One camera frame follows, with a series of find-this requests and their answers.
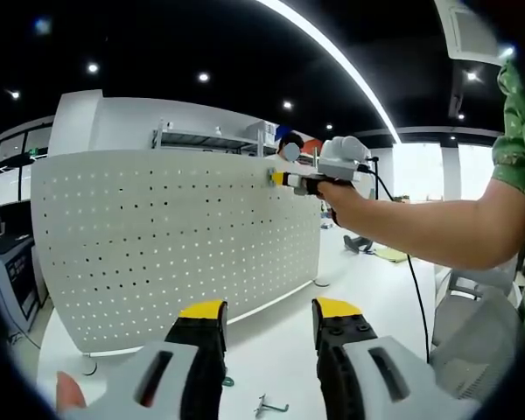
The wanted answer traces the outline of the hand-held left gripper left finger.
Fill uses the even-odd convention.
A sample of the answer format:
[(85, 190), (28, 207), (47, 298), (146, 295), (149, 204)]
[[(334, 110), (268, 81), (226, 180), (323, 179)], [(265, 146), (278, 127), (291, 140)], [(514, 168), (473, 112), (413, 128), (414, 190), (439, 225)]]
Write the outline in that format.
[(107, 379), (86, 419), (217, 419), (226, 377), (223, 300), (179, 313), (163, 341), (152, 342)]

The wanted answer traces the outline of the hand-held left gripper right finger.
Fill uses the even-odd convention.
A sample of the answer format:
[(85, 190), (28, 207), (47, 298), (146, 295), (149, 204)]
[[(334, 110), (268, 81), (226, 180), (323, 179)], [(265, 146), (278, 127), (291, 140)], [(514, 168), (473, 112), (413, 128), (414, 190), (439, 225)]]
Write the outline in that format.
[(328, 419), (470, 419), (474, 400), (441, 389), (433, 369), (391, 336), (379, 337), (346, 301), (311, 302), (317, 377)]

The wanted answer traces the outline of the person's right hand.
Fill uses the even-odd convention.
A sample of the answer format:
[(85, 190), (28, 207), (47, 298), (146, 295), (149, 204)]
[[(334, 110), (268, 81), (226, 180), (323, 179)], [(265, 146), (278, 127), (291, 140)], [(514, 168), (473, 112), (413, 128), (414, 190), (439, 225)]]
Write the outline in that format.
[(362, 197), (356, 190), (350, 186), (322, 181), (318, 183), (318, 192), (335, 212), (338, 224), (350, 228), (362, 204)]

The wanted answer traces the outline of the person's left hand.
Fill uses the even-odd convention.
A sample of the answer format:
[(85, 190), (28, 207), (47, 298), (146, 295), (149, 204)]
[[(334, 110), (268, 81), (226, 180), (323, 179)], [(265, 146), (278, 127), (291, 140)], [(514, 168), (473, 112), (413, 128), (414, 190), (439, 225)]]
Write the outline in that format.
[(81, 387), (69, 374), (59, 371), (56, 383), (56, 410), (61, 413), (66, 410), (87, 407)]

